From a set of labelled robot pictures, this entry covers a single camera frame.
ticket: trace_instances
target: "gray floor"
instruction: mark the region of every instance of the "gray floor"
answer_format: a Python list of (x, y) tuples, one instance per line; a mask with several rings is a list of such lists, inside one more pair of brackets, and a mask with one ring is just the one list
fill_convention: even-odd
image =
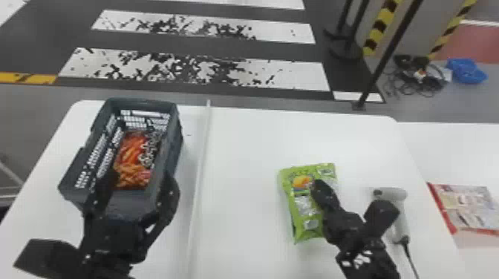
[[(375, 61), (368, 64), (375, 66)], [(481, 65), (490, 75), (482, 85), (449, 84), (434, 98), (388, 97), (388, 104), (368, 104), (363, 114), (388, 115), (403, 122), (499, 122), (499, 65)], [(379, 86), (385, 81), (382, 77)], [(163, 99), (178, 104), (270, 108), (292, 111), (354, 113), (350, 103), (209, 96), (151, 91), (120, 91), (33, 85), (0, 85), (0, 156), (20, 177), (26, 178), (69, 107), (81, 99), (124, 96)], [(0, 186), (11, 186), (0, 174)]]

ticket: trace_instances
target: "gray plastic basket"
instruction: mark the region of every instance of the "gray plastic basket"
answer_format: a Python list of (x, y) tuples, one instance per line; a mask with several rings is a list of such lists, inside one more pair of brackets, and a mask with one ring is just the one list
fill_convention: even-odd
[(143, 99), (108, 99), (91, 127), (91, 135), (81, 147), (59, 184), (59, 191), (80, 210), (100, 180), (112, 168), (123, 134), (128, 130), (159, 131), (160, 148), (154, 158), (151, 179), (144, 190), (114, 191), (106, 214), (136, 220), (157, 208), (158, 198), (169, 203), (172, 216), (180, 190), (173, 177), (183, 143), (177, 106), (171, 102)]

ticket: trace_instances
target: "red floor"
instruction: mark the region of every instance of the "red floor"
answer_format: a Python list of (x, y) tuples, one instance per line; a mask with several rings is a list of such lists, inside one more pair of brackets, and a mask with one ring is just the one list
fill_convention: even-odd
[(437, 60), (471, 58), (476, 62), (499, 64), (499, 27), (462, 24)]

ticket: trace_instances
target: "white table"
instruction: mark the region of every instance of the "white table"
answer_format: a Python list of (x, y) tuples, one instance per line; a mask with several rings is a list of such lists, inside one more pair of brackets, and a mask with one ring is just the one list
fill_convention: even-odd
[[(383, 116), (216, 108), (206, 148), (194, 278), (343, 278), (324, 240), (293, 245), (277, 173), (334, 162), (345, 208), (361, 214), (368, 187), (409, 192), (406, 213), (421, 278), (467, 278), (435, 202), (397, 123)], [(413, 278), (400, 248), (389, 249)]]
[[(499, 125), (400, 123), (425, 180), (487, 186), (499, 200)], [(474, 278), (497, 278), (499, 237), (459, 234), (456, 243)]]
[[(78, 244), (79, 212), (56, 186), (101, 105), (75, 104), (28, 178), (0, 226), (0, 277), (32, 278), (12, 267), (30, 238)], [(134, 269), (138, 279), (343, 278), (334, 260), (335, 247), (324, 240), (293, 245), (287, 204), (276, 181), (281, 168), (320, 162), (337, 165), (343, 206), (360, 214), (371, 201), (372, 187), (406, 188), (411, 252), (421, 278), (467, 278), (392, 119), (213, 108), (200, 165), (203, 175), (194, 193), (200, 173), (196, 161), (203, 153), (201, 131), (208, 127), (205, 108), (180, 106), (180, 113), (186, 138), (176, 175), (180, 208), (147, 260)], [(388, 251), (402, 278), (413, 278), (402, 250), (389, 245)]]

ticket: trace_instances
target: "pole base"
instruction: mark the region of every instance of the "pole base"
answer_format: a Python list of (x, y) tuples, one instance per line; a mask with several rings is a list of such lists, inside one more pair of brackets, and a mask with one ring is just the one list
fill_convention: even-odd
[(335, 39), (331, 41), (328, 45), (329, 52), (335, 58), (354, 62), (358, 61), (364, 55), (364, 52), (355, 42), (350, 46), (350, 48), (345, 49), (345, 45), (347, 44), (347, 39)]
[(352, 101), (352, 110), (354, 111), (365, 111), (365, 104), (359, 106), (359, 101)]
[(324, 26), (324, 34), (332, 40), (346, 39), (351, 33), (352, 27), (346, 24), (341, 31), (336, 29), (336, 25)]

